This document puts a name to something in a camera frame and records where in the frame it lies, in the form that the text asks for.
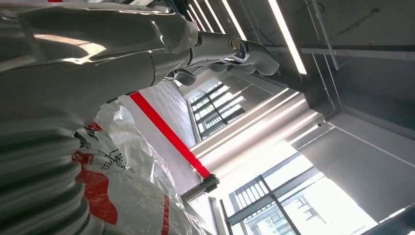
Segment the plastic wrap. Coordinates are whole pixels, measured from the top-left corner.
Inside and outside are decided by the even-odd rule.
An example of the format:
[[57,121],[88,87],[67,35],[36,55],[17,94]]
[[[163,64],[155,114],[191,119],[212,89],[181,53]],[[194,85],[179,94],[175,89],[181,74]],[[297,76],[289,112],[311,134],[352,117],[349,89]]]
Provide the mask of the plastic wrap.
[[74,136],[81,148],[73,159],[82,164],[78,178],[93,215],[131,234],[206,234],[184,211],[166,163],[121,103],[101,106]]
[[0,71],[6,65],[84,64],[150,51],[178,54],[198,37],[194,23],[179,14],[112,3],[0,4],[0,26],[7,29],[0,30]]

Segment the pipe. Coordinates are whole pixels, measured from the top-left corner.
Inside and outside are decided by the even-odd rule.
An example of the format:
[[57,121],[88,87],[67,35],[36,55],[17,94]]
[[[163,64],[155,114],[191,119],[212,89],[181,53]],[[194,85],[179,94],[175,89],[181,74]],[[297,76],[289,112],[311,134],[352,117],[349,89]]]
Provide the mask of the pipe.
[[323,16],[322,16],[322,13],[320,12],[319,5],[317,4],[317,0],[311,0],[311,1],[313,2],[314,10],[316,11],[316,17],[320,22],[323,36],[327,44],[328,50],[330,52],[331,59],[333,60],[334,67],[336,68],[336,70],[339,70],[339,64],[337,63],[336,55],[334,54],[334,50],[333,50],[333,45],[331,44],[327,30],[325,29]]

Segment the ceiling light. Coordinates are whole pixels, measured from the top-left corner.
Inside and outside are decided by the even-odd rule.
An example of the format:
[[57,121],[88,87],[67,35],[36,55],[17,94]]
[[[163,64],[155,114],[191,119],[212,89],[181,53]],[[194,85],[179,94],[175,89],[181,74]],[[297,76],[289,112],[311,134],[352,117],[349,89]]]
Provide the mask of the ceiling light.
[[202,22],[200,21],[199,17],[196,14],[196,11],[193,9],[193,6],[191,4],[189,4],[190,9],[192,10],[193,14],[195,15],[197,22],[199,22],[200,27],[202,28],[203,31],[206,31],[205,27],[203,26]]
[[193,18],[193,16],[192,16],[192,14],[190,13],[190,11],[189,11],[189,10],[186,10],[186,11],[187,11],[187,13],[189,14],[190,18],[192,19],[192,21],[193,21],[193,22],[195,22],[195,21],[194,21],[194,18]]
[[222,2],[223,2],[223,5],[225,5],[225,8],[229,13],[229,16],[231,17],[231,19],[233,21],[233,24],[236,27],[236,30],[238,30],[238,33],[239,33],[241,39],[246,40],[245,34],[242,31],[241,26],[239,25],[238,21],[236,20],[235,15],[233,14],[233,12],[231,10],[231,7],[229,6],[228,2],[226,0],[222,0]]
[[216,23],[218,24],[218,26],[219,26],[219,28],[220,28],[221,32],[222,32],[223,34],[225,34],[225,30],[223,29],[222,25],[219,23],[219,20],[218,20],[217,16],[215,15],[215,13],[213,12],[213,9],[212,9],[212,7],[210,6],[209,1],[208,1],[208,0],[205,0],[205,2],[206,2],[207,7],[209,8],[209,11],[212,13],[213,18],[215,18],[215,21],[216,21]]
[[200,11],[200,14],[202,14],[202,17],[205,20],[205,22],[206,22],[207,26],[209,27],[210,31],[213,33],[213,28],[212,28],[212,26],[210,26],[209,21],[206,19],[206,16],[203,13],[202,9],[200,8],[199,4],[197,3],[197,0],[194,0],[194,2],[196,4],[197,9],[199,9],[199,11]]
[[291,37],[290,31],[288,31],[287,24],[285,23],[284,17],[282,16],[282,13],[277,4],[277,1],[268,0],[268,2],[271,5],[271,9],[274,12],[279,28],[281,29],[282,35],[284,36],[288,49],[290,50],[291,55],[293,56],[293,59],[294,59],[294,62],[296,63],[298,71],[302,74],[307,74],[304,64],[301,61],[300,54],[298,53],[296,45],[294,44],[293,38]]

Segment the white wall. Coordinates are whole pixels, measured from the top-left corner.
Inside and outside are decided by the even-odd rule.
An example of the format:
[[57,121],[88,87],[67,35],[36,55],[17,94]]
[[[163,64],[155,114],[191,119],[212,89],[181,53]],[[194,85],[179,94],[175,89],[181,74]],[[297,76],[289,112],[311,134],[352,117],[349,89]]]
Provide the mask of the white wall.
[[330,123],[300,150],[318,170],[377,221],[415,203],[414,141],[344,113]]

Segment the ceiling beam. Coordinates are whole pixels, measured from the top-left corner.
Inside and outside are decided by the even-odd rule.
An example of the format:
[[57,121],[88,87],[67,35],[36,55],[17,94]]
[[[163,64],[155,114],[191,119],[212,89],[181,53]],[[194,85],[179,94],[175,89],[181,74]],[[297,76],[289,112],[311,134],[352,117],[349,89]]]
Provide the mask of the ceiling beam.
[[[266,46],[271,52],[289,52],[287,47]],[[410,46],[412,51],[403,46],[333,46],[334,54],[347,57],[366,57],[394,60],[415,60],[414,46]],[[330,51],[323,47],[301,47],[304,54],[330,55]]]

